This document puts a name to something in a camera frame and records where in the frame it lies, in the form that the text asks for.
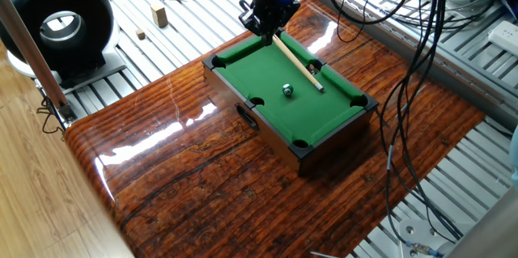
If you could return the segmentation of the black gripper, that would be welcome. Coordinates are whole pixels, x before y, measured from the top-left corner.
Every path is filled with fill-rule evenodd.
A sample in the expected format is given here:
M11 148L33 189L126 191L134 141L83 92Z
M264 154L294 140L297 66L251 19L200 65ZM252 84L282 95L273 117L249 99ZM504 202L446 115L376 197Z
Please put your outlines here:
M264 45L272 45L273 35L267 24L273 24L274 33L284 27L300 8L297 0L253 0L250 6L239 0L243 12L239 15L242 25L261 38Z

